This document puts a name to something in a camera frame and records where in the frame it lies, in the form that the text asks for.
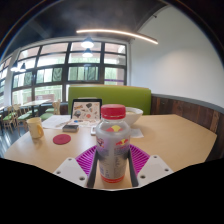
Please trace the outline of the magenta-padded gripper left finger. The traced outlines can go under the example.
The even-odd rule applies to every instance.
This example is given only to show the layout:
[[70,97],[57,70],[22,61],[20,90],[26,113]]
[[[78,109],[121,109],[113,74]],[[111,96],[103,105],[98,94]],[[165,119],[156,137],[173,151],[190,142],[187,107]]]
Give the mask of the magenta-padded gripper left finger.
[[93,188],[97,170],[97,151],[93,146],[76,158],[68,157],[54,174],[84,188]]

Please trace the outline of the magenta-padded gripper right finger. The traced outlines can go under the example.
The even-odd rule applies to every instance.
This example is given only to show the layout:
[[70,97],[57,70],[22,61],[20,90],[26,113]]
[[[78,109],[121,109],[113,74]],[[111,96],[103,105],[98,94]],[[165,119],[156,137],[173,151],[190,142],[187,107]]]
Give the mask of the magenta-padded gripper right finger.
[[143,187],[173,173],[158,155],[149,155],[134,145],[130,145],[129,169],[134,188]]

